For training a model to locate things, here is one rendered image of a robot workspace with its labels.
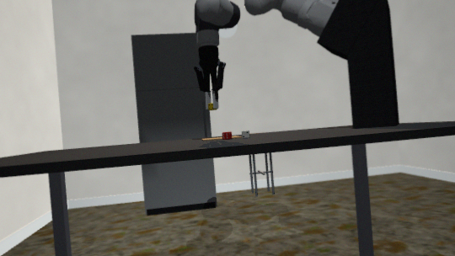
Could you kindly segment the red die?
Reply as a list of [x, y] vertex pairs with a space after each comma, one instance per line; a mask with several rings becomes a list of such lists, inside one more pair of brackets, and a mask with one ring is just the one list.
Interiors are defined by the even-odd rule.
[[232, 132], [223, 132], [223, 133], [222, 133], [222, 139], [223, 139], [223, 140], [232, 139]]

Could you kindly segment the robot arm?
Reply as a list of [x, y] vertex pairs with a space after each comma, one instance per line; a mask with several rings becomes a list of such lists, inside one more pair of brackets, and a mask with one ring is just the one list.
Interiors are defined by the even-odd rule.
[[[335, 2], [332, 2], [335, 1]], [[318, 37], [322, 34], [339, 0], [244, 0], [246, 11], [260, 15], [277, 9], [284, 19], [308, 29]], [[230, 29], [240, 20], [238, 5], [229, 0], [196, 0], [196, 49], [219, 45], [219, 29]]]

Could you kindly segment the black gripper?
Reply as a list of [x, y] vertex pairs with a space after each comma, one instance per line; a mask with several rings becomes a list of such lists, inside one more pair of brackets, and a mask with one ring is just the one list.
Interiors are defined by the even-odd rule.
[[[206, 109], [208, 109], [208, 104], [211, 104], [210, 74], [212, 85], [213, 109], [219, 109], [218, 90], [222, 89], [223, 73], [226, 63], [221, 62], [218, 56], [219, 54], [217, 46], [215, 45], [201, 46], [199, 48], [200, 62], [197, 67], [194, 67], [200, 90], [205, 92]], [[204, 78], [201, 69], [203, 69]]]

